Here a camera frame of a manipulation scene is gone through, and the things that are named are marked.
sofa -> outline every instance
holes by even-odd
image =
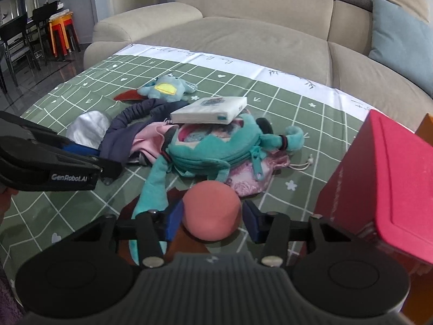
[[[176,0],[94,27],[89,68],[130,43],[219,54],[337,88],[411,130],[433,100],[368,58],[372,13],[338,0]]]

ribbed gray surface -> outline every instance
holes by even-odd
[[[285,271],[245,255],[180,254],[168,266],[141,273],[115,307],[77,320],[30,314],[20,325],[408,325],[397,314],[343,319],[307,303]]]

sofa backrest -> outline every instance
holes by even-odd
[[[335,0],[176,0],[203,17],[255,19],[292,28],[362,54],[371,47],[372,14]]]

dark floor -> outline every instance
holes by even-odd
[[[83,56],[86,45],[81,52],[72,52],[65,56],[66,61],[49,61],[45,66],[40,60],[41,70],[30,68],[25,58],[21,70],[17,72],[19,86],[16,87],[8,71],[3,72],[7,94],[0,91],[0,111],[7,111],[21,116],[31,105],[53,90],[60,83],[70,80],[84,70]]]

zipper pull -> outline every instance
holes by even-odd
[[[254,178],[257,181],[263,180],[263,170],[261,169],[261,156],[260,156],[261,148],[258,145],[253,146],[250,150],[251,153],[251,162],[252,162],[252,170],[254,172]]]

